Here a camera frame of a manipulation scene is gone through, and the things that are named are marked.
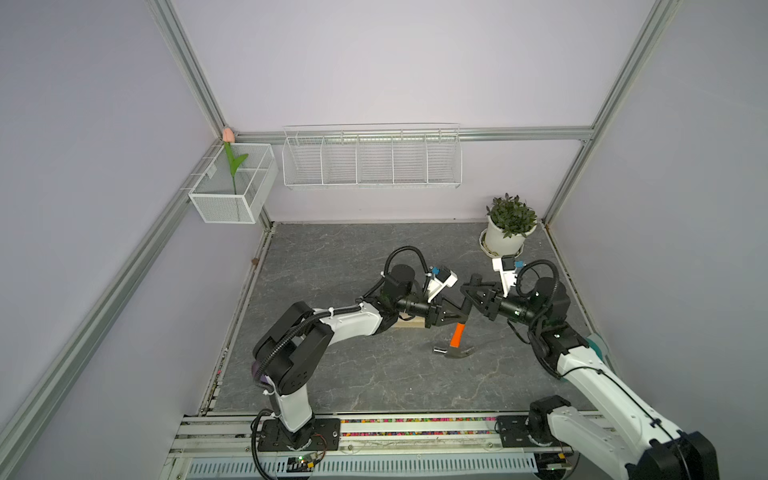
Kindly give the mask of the wooden block with nail holes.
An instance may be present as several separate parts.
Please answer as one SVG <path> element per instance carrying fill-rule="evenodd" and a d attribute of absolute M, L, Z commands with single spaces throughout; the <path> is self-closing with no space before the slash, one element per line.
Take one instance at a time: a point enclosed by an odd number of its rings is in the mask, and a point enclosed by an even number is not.
<path fill-rule="evenodd" d="M 394 325 L 394 329 L 424 329 L 425 319 L 422 317 L 415 317 L 411 320 L 399 319 Z"/>

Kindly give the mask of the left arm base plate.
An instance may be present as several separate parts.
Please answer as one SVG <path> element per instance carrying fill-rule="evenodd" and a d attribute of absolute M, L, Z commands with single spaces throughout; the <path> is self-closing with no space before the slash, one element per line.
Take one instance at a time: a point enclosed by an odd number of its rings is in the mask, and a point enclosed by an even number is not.
<path fill-rule="evenodd" d="M 341 420 L 314 418 L 297 432 L 289 432 L 279 419 L 264 420 L 259 430 L 259 452 L 337 451 L 341 440 Z"/>

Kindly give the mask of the orange handled claw hammer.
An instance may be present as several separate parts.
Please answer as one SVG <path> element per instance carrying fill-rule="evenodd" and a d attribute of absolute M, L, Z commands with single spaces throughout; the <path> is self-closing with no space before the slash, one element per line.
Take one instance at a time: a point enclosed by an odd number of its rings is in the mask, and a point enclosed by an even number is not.
<path fill-rule="evenodd" d="M 469 355 L 472 354 L 473 348 L 467 347 L 466 345 L 462 345 L 462 338 L 464 334 L 465 328 L 463 330 L 458 330 L 455 326 L 455 330 L 452 334 L 452 337 L 450 341 L 443 345 L 438 344 L 435 345 L 432 349 L 432 351 L 435 354 L 442 355 L 446 358 L 454 358 L 454 359 L 461 359 L 466 358 Z"/>

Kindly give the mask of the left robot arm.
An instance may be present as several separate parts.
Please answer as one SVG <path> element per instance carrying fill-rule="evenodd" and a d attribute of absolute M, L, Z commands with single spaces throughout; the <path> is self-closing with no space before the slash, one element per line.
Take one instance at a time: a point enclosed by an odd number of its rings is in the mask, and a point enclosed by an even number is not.
<path fill-rule="evenodd" d="M 351 306 L 313 308 L 299 301 L 280 316 L 252 350 L 251 375 L 268 396 L 284 433 L 312 431 L 306 384 L 330 346 L 379 335 L 415 318 L 423 319 L 427 328 L 466 323 L 470 302 L 457 305 L 442 294 L 457 276 L 445 267 L 428 269 L 425 275 L 421 286 L 410 266 L 387 267 Z"/>

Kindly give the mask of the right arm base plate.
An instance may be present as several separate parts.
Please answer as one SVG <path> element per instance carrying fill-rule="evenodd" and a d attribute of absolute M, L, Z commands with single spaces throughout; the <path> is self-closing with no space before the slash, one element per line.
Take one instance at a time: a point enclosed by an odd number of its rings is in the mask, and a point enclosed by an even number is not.
<path fill-rule="evenodd" d="M 494 431 L 498 434 L 504 448 L 549 448 L 558 445 L 558 442 L 548 433 L 532 430 L 528 420 L 527 414 L 502 414 L 496 417 Z"/>

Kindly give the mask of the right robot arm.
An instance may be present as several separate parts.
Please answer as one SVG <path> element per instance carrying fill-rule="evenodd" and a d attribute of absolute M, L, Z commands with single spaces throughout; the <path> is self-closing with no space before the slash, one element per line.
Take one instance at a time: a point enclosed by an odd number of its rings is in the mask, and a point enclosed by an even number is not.
<path fill-rule="evenodd" d="M 598 425 L 553 395 L 529 407 L 527 428 L 537 444 L 572 447 L 613 479 L 717 479 L 716 449 L 702 433 L 686 432 L 631 390 L 567 320 L 570 299 L 557 276 L 528 292 L 504 292 L 478 275 L 461 292 L 483 316 L 527 328 L 538 363 L 576 387 L 611 425 Z"/>

